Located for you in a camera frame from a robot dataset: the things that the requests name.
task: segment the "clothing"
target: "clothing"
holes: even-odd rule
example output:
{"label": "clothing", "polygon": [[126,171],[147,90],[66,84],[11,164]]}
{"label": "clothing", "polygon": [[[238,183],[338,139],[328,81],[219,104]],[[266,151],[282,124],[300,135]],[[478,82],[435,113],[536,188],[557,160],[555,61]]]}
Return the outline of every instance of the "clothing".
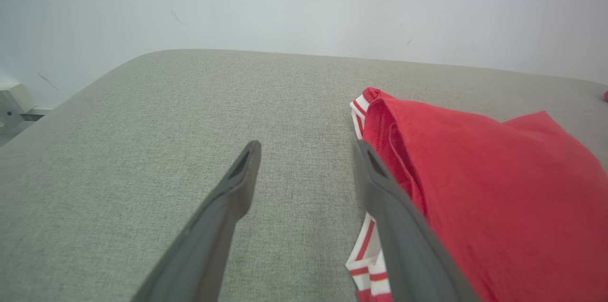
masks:
{"label": "clothing", "polygon": [[[372,97],[363,92],[359,98],[350,103],[352,122],[358,140],[362,139],[365,114]],[[359,302],[392,302],[389,277],[384,263],[384,254],[380,246],[378,227],[369,213],[365,214],[363,226],[357,241],[346,262],[352,279],[357,285]]]}
{"label": "clothing", "polygon": [[375,88],[351,107],[482,300],[608,297],[608,176],[548,114],[500,123]]}

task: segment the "gray upholstery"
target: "gray upholstery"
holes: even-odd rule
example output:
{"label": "gray upholstery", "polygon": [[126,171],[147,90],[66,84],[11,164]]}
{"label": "gray upholstery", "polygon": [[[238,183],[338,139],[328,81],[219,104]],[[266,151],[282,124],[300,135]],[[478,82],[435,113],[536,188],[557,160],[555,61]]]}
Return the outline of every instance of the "gray upholstery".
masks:
{"label": "gray upholstery", "polygon": [[355,301],[367,86],[504,121],[547,110],[608,168],[608,86],[385,60],[174,50],[106,74],[0,148],[0,300],[127,301],[249,140],[262,164],[223,301]]}

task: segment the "red fabric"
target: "red fabric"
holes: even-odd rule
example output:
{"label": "red fabric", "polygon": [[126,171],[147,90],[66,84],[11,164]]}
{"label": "red fabric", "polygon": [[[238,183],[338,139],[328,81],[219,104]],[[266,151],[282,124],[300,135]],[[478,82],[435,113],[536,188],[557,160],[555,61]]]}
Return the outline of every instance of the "red fabric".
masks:
{"label": "red fabric", "polygon": [[382,293],[380,295],[372,296],[370,302],[393,302],[393,295]]}
{"label": "red fabric", "polygon": [[381,274],[370,274],[370,281],[382,281],[386,280],[389,277],[389,274],[386,272],[382,272]]}
{"label": "red fabric", "polygon": [[371,289],[358,290],[359,302],[371,302]]}
{"label": "red fabric", "polygon": [[359,105],[359,103],[357,103],[356,100],[353,100],[352,103],[359,110],[359,112],[361,112],[361,114],[365,115],[365,110],[363,110],[363,108]]}
{"label": "red fabric", "polygon": [[482,300],[608,298],[608,177],[548,114],[500,123],[363,95],[363,140]]}
{"label": "red fabric", "polygon": [[370,244],[371,233],[374,230],[375,224],[376,224],[376,222],[374,220],[372,220],[370,222],[370,226],[367,228],[367,233],[365,233],[365,238],[363,239],[363,245],[361,245],[361,250],[359,250],[359,253],[357,254],[356,260],[358,260],[358,261],[363,259],[363,256],[365,256],[365,251],[367,251],[367,246]]}
{"label": "red fabric", "polygon": [[361,123],[361,118],[357,116],[357,123],[359,124],[359,132],[361,133],[361,137],[363,137],[363,124]]}
{"label": "red fabric", "polygon": [[367,269],[367,267],[362,267],[360,269],[354,269],[354,270],[350,270],[350,275],[351,276],[358,276],[359,274],[369,274],[370,271],[369,269]]}

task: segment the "red and white striped trim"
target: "red and white striped trim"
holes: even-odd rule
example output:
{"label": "red and white striped trim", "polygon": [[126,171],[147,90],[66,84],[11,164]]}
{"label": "red and white striped trim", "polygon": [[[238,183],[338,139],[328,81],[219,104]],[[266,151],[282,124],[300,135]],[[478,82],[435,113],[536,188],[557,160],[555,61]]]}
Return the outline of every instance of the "red and white striped trim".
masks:
{"label": "red and white striped trim", "polygon": [[365,115],[370,103],[361,94],[359,98],[353,100],[350,104],[352,109],[352,124],[354,124],[354,132],[357,135],[358,140],[363,139],[363,128],[365,127]]}
{"label": "red and white striped trim", "polygon": [[[352,124],[358,140],[363,139],[365,115],[371,103],[364,95],[365,93],[361,94],[350,103]],[[360,302],[392,301],[378,227],[369,213],[365,214],[363,226],[348,257],[346,267],[357,285]]]}

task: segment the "white wall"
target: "white wall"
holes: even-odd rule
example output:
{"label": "white wall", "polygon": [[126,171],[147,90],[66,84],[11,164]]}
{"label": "white wall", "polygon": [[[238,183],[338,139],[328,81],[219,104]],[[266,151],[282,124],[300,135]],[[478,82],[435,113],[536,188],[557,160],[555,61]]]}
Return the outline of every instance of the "white wall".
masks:
{"label": "white wall", "polygon": [[208,47],[608,84],[607,23],[608,0],[0,0],[0,80],[54,106],[135,56]]}

